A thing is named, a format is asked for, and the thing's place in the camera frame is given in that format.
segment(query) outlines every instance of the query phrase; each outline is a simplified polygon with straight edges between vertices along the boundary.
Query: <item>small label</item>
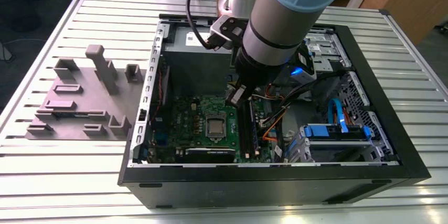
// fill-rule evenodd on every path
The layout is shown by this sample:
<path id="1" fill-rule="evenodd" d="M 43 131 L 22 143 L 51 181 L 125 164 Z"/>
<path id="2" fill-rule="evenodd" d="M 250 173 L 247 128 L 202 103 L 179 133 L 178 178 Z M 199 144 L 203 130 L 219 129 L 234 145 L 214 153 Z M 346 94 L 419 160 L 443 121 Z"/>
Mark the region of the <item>small label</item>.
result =
<path id="1" fill-rule="evenodd" d="M 282 151 L 281 151 L 281 149 L 279 149 L 279 147 L 277 145 L 274 146 L 273 151 L 275 152 L 275 154 L 278 155 L 278 157 L 281 157 Z"/>
<path id="2" fill-rule="evenodd" d="M 198 33 L 198 34 L 201 35 L 203 40 L 206 40 L 210 35 L 209 33 Z M 195 35 L 191 31 L 186 33 L 185 46 L 195 46 L 195 47 L 202 46 L 202 44 L 198 42 Z"/>
<path id="3" fill-rule="evenodd" d="M 241 95 L 242 95 L 242 93 L 243 93 L 243 88 L 242 87 L 239 87 L 238 89 L 237 89 L 237 91 L 234 92 L 234 95 L 233 95 L 233 98 L 231 98 L 231 100 L 230 100 L 230 102 L 233 103 L 233 104 L 235 104 L 237 102 L 238 102 L 238 99 L 239 99 L 239 97 L 241 97 Z"/>
<path id="4" fill-rule="evenodd" d="M 307 46 L 309 50 L 319 50 L 318 46 Z"/>

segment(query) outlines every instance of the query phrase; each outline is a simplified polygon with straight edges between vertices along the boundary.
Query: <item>white cable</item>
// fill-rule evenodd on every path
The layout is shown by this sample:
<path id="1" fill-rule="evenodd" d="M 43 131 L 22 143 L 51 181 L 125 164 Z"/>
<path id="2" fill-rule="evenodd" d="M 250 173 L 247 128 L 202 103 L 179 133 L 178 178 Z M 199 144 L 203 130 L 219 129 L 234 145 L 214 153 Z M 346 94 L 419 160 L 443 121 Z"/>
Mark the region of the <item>white cable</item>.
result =
<path id="1" fill-rule="evenodd" d="M 253 94 L 251 96 L 253 97 L 258 97 L 258 98 L 265 99 L 265 100 L 275 100 L 274 98 L 262 97 L 262 96 L 259 96 L 257 94 Z"/>

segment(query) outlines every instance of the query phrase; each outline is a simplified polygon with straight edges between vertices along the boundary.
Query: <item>green circuit board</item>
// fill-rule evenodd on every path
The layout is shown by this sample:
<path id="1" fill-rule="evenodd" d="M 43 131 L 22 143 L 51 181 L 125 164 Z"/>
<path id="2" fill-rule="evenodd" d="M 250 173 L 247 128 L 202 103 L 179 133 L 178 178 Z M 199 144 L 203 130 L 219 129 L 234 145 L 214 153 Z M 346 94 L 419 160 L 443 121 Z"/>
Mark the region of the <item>green circuit board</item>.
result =
<path id="1" fill-rule="evenodd" d="M 254 100 L 254 114 L 262 118 L 262 101 Z M 225 137 L 207 137 L 206 117 L 225 118 Z M 250 163 L 270 158 L 269 148 L 261 148 L 259 157 L 245 159 L 239 153 L 238 121 L 235 108 L 225 106 L 223 97 L 175 97 L 171 107 L 171 123 L 166 136 L 166 146 L 157 148 L 157 158 L 162 163 L 174 163 L 173 149 L 178 147 L 229 148 L 235 150 L 235 162 Z"/>

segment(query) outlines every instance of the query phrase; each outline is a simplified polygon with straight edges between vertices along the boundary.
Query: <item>black cable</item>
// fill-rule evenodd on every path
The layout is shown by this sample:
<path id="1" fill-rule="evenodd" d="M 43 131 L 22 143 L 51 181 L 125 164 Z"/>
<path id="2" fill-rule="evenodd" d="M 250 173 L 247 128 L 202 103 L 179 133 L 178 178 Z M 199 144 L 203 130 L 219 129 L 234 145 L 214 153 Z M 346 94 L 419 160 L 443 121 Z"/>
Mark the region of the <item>black cable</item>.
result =
<path id="1" fill-rule="evenodd" d="M 291 101 L 305 92 L 307 92 L 313 85 L 315 85 L 318 82 L 326 80 L 330 77 L 337 77 L 337 76 L 342 76 L 343 74 L 346 74 L 345 70 L 339 70 L 331 73 L 323 73 L 318 76 L 318 78 L 311 81 L 307 82 L 306 84 L 297 86 L 293 88 L 293 90 L 287 93 L 287 95 L 285 96 L 283 100 L 279 103 L 279 108 L 277 109 L 277 111 L 273 113 L 271 116 L 267 116 L 263 119 L 263 123 L 266 123 L 267 121 L 270 121 L 271 119 L 277 118 L 279 116 L 279 114 L 286 110 L 286 107 L 290 105 Z"/>
<path id="2" fill-rule="evenodd" d="M 283 100 L 281 101 L 279 106 L 286 104 L 286 102 L 289 102 L 289 100 L 295 99 L 303 92 L 309 91 L 309 89 L 311 88 L 311 86 L 314 84 L 326 80 L 330 77 L 342 76 L 345 73 L 346 73 L 345 70 L 339 70 L 339 71 L 335 71 L 335 72 L 331 72 L 331 73 L 323 73 L 318 76 L 318 78 L 314 81 L 307 82 L 306 84 L 294 87 L 291 89 L 291 91 L 287 93 L 287 95 L 285 96 Z"/>
<path id="3" fill-rule="evenodd" d="M 2 43 L 1 40 L 0 40 L 0 45 L 1 45 L 1 58 L 2 58 L 0 61 L 3 61 L 6 64 L 9 64 L 15 59 L 15 56 L 10 54 L 10 58 L 6 60 L 5 44 Z"/>
<path id="4" fill-rule="evenodd" d="M 189 27 L 190 27 L 190 29 L 193 30 L 193 33 L 194 33 L 194 35 L 195 35 L 195 38 L 197 38 L 198 42 L 201 43 L 201 45 L 205 47 L 205 49 L 211 49 L 213 46 L 211 46 L 210 44 L 207 44 L 207 43 L 205 42 L 205 40 L 202 39 L 202 37 L 201 37 L 201 35 L 199 35 L 198 31 L 197 31 L 195 25 L 194 25 L 194 23 L 193 23 L 193 20 L 191 20 L 191 18 L 190 18 L 190 13 L 189 13 L 189 3 L 190 3 L 190 0 L 186 0 L 185 11 L 186 11 L 186 19 L 187 19 Z"/>

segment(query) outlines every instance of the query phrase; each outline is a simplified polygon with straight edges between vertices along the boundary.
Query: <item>sticker on power supply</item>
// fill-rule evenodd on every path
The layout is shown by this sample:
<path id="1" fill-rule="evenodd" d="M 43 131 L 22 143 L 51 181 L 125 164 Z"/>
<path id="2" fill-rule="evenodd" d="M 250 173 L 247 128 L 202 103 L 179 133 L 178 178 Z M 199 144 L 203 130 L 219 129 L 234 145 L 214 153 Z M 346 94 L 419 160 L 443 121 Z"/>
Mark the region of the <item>sticker on power supply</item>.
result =
<path id="1" fill-rule="evenodd" d="M 201 35 L 203 40 L 206 40 L 210 35 L 209 33 L 198 33 L 198 34 Z M 186 33 L 185 46 L 195 46 L 195 47 L 202 46 L 202 44 L 198 42 L 195 35 L 191 31 Z"/>

